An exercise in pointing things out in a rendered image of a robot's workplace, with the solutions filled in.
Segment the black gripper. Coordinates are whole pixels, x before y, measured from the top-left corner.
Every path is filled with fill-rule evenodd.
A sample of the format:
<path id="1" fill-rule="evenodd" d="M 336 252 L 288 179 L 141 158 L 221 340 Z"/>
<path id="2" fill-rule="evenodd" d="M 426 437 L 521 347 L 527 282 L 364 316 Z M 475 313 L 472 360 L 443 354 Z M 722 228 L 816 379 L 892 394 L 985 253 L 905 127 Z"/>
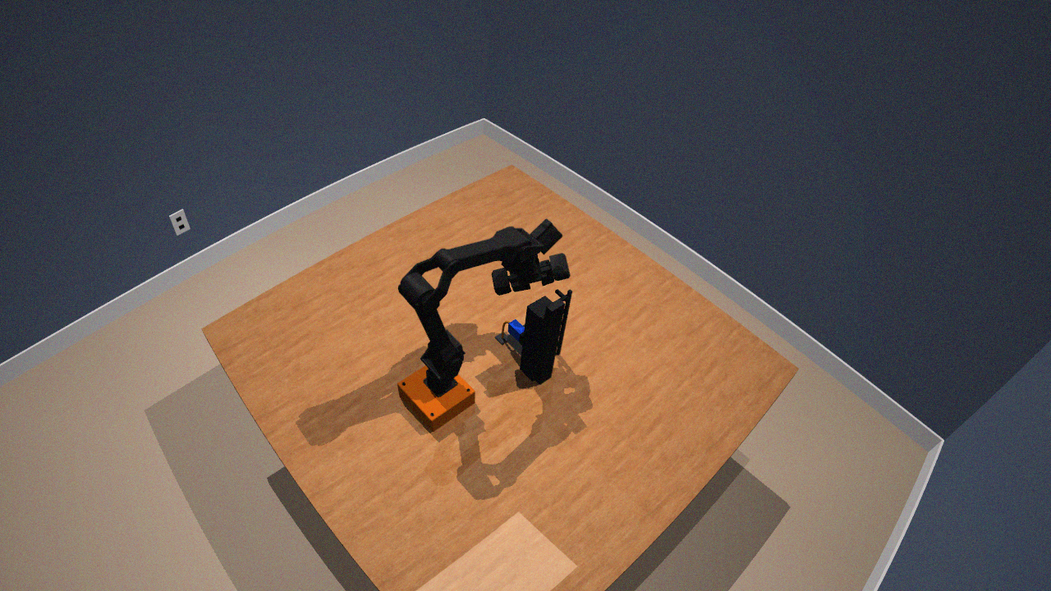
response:
<path id="1" fill-rule="evenodd" d="M 518 272 L 507 274 L 504 267 L 495 269 L 492 272 L 492 279 L 494 283 L 494 290 L 497 295 L 504 295 L 504 293 L 510 293 L 513 287 L 513 291 L 529 291 L 530 283 L 536 283 L 541 281 L 542 286 L 549 283 L 554 283 L 555 281 L 561 281 L 570 277 L 568 272 L 566 254 L 560 252 L 560 254 L 551 254 L 549 259 L 544 259 L 538 263 L 533 272 L 528 274 L 520 274 Z"/>

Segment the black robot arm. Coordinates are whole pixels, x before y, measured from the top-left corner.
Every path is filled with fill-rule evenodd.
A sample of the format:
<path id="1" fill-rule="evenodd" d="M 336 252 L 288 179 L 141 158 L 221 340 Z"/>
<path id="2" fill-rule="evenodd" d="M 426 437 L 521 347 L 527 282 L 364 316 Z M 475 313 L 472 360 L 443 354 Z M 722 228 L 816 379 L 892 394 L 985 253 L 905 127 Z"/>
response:
<path id="1" fill-rule="evenodd" d="M 497 231 L 493 238 L 453 250 L 439 250 L 404 276 L 398 285 L 399 293 L 415 309 L 425 334 L 430 339 L 420 358 L 429 368 L 425 371 L 423 383 L 437 398 L 442 398 L 444 393 L 458 385 L 454 378 L 461 371 L 465 353 L 461 342 L 444 330 L 442 319 L 437 313 L 439 302 L 449 291 L 452 279 L 465 269 L 494 261 L 502 261 L 509 273 L 528 274 L 535 269 L 539 252 L 545 254 L 560 239 L 562 233 L 547 218 L 531 233 L 509 226 Z M 442 276 L 434 289 L 421 274 L 435 267 L 442 269 Z"/>

